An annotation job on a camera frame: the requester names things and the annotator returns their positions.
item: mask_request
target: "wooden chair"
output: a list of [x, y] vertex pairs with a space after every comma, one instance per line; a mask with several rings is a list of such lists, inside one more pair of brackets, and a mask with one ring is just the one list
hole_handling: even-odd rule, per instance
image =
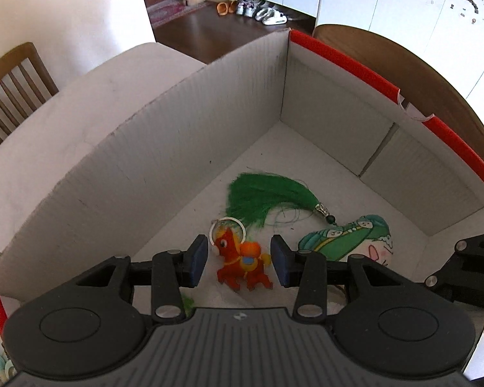
[[57, 92], [58, 89], [32, 42], [19, 45], [2, 56], [0, 58], [0, 143], [19, 126], [21, 121], [27, 119]]
[[403, 46], [367, 30], [319, 25], [313, 37], [352, 57], [400, 89], [423, 115], [445, 122], [484, 160], [484, 124], [436, 70]]

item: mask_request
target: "wall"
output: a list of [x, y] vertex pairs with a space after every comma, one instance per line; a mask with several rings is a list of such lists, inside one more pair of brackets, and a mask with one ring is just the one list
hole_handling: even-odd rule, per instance
[[26, 41], [61, 89], [154, 35], [143, 0], [0, 0], [0, 56]]

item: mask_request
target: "dark brown floor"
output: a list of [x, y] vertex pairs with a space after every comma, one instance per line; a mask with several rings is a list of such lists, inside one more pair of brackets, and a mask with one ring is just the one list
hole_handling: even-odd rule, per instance
[[179, 17], [154, 29], [156, 41], [206, 64], [278, 29], [298, 29], [309, 35], [315, 19], [265, 26], [254, 19], [228, 14], [219, 16], [216, 5]]

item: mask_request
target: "rug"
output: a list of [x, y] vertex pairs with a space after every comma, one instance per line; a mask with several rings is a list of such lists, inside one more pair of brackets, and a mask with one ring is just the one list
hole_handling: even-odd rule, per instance
[[208, 2], [204, 1], [198, 5], [183, 5], [181, 0], [165, 0], [155, 5], [151, 5], [147, 8], [148, 18], [151, 21], [153, 29], [184, 16], [185, 14], [192, 13], [200, 10], [208, 5]]

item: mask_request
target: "pink ear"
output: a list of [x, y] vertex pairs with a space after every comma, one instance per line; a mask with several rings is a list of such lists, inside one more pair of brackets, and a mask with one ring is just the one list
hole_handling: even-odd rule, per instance
[[378, 260], [378, 252], [372, 244], [369, 245], [369, 258], [375, 262]]

